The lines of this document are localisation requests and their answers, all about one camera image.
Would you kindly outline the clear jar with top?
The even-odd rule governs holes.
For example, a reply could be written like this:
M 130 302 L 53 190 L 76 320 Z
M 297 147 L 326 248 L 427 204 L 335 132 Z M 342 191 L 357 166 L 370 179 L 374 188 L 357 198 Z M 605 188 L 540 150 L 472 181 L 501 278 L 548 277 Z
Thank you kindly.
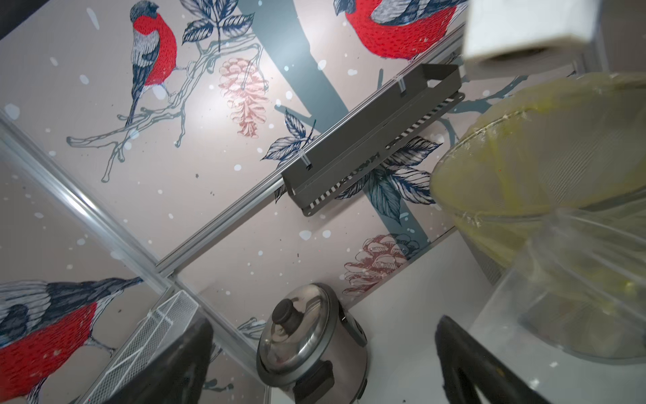
M 644 214 L 548 216 L 469 331 L 549 402 L 644 402 Z

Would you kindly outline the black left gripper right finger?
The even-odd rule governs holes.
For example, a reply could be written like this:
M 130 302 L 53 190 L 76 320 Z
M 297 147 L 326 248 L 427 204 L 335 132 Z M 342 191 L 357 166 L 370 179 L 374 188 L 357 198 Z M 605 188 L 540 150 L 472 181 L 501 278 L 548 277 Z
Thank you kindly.
M 539 403 L 548 401 L 474 339 L 450 316 L 435 332 L 443 389 L 450 403 Z

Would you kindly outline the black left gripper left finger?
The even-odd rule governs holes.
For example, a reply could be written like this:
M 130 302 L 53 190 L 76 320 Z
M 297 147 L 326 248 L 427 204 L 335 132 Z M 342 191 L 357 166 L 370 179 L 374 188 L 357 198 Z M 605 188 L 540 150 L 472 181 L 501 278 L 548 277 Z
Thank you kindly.
M 198 320 L 107 402 L 197 403 L 210 365 L 213 336 L 210 322 Z

